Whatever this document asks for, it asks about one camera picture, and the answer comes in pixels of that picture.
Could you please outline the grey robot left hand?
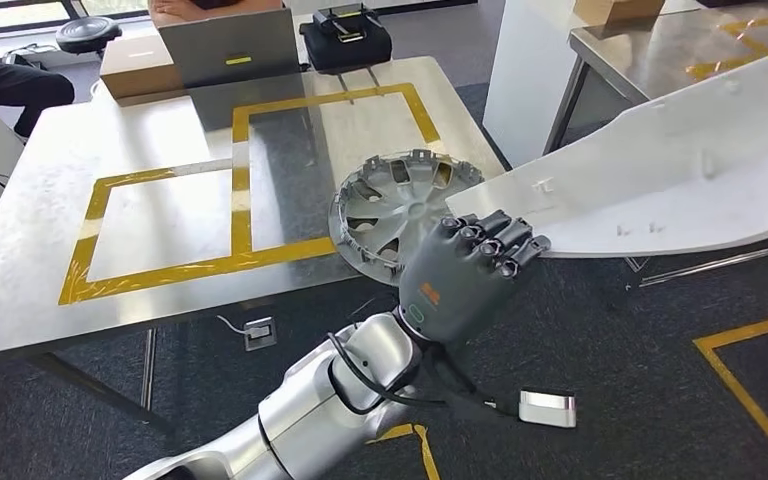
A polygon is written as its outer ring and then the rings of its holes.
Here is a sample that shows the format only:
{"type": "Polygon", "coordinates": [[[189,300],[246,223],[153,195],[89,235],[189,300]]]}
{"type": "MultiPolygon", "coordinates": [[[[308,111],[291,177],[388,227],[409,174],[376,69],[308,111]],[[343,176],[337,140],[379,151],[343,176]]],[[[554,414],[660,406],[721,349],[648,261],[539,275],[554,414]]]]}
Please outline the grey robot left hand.
{"type": "Polygon", "coordinates": [[[459,345],[477,336],[526,270],[551,248],[521,218],[445,216],[405,264],[399,281],[402,320],[428,342],[459,345]]]}

